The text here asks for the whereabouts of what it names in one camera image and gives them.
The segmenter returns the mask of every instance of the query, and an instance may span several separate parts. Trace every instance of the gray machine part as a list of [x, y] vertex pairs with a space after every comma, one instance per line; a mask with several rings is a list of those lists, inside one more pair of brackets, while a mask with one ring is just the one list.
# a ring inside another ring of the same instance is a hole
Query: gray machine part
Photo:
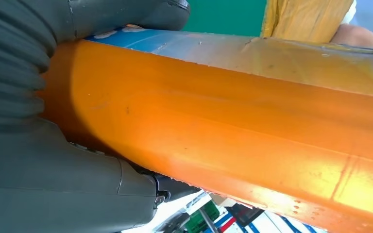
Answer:
[[152, 219], [154, 179], [68, 143], [36, 116], [34, 92], [58, 43], [130, 23], [179, 30], [188, 16], [182, 0], [0, 0], [0, 233], [111, 233]]

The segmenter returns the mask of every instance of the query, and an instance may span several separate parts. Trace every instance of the green wall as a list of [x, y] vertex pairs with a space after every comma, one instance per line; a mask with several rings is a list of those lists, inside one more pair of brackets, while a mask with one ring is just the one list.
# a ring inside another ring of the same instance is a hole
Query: green wall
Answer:
[[260, 36], [267, 0], [188, 0], [183, 31]]

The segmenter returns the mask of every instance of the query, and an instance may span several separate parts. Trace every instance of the orange plastic panel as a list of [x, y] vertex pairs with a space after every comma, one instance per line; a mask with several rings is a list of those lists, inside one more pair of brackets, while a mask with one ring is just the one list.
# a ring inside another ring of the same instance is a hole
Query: orange plastic panel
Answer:
[[228, 70], [63, 45], [44, 75], [43, 116], [70, 141], [208, 191], [331, 232], [373, 233], [373, 54], [242, 47], [212, 55]]

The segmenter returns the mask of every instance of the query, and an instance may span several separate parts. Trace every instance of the person's arm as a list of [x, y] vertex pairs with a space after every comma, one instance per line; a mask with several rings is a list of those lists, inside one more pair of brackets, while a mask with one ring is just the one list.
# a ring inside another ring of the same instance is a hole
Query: person's arm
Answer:
[[373, 49], [373, 32], [363, 27], [341, 24], [331, 42]]

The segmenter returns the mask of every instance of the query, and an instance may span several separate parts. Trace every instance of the yellow fabric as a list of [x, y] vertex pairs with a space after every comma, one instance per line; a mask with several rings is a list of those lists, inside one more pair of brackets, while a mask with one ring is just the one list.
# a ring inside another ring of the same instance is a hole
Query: yellow fabric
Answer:
[[269, 0], [262, 36], [327, 43], [353, 0]]

